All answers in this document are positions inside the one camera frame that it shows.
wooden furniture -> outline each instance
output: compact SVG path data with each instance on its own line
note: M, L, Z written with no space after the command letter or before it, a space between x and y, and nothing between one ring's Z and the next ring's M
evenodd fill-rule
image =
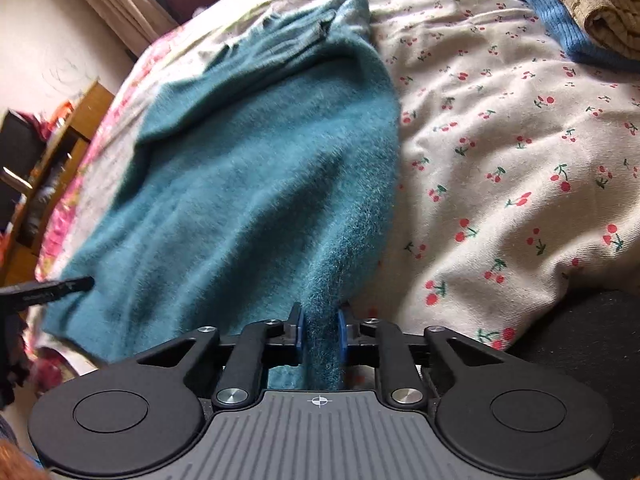
M28 182L16 179L10 172L0 168L0 180L19 190L25 197L24 205L16 208L12 218L13 228L8 235L4 260L0 267L0 286L34 280L38 254L49 218L67 186L76 176L89 143L94 138L94 133L112 101L113 95L100 83L94 82L65 124L54 133L42 158L31 171ZM64 162L55 192L40 218L37 233L32 240L25 243L20 234L30 205L40 187L46 182L53 165L65 156L66 162Z

bed sheet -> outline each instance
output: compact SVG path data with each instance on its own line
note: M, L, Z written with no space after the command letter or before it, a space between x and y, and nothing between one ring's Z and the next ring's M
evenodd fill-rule
M266 1L289 10L311 0ZM640 79L570 62L518 0L369 1L402 105L401 167L394 226L356 313L414 333L442 324L505 349L570 285L636 292ZM228 33L266 4L255 9ZM202 36L166 74L214 51ZM118 123L124 153L134 125ZM100 216L87 204L99 195L106 208L115 192L115 176L109 187L87 177L121 162L104 151L89 166L53 275Z

blue folded garment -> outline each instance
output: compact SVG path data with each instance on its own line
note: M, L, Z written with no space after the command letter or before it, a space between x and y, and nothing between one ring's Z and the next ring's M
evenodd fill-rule
M399 104L368 34L367 0L330 0L165 85L63 273L95 287L52 303L44 330L112 362L301 301L306 381L287 369L270 384L338 387L337 308L375 268L396 186Z
M640 72L640 61L597 46L578 27L560 0L523 0L533 7L546 30L562 45L565 54L575 62Z

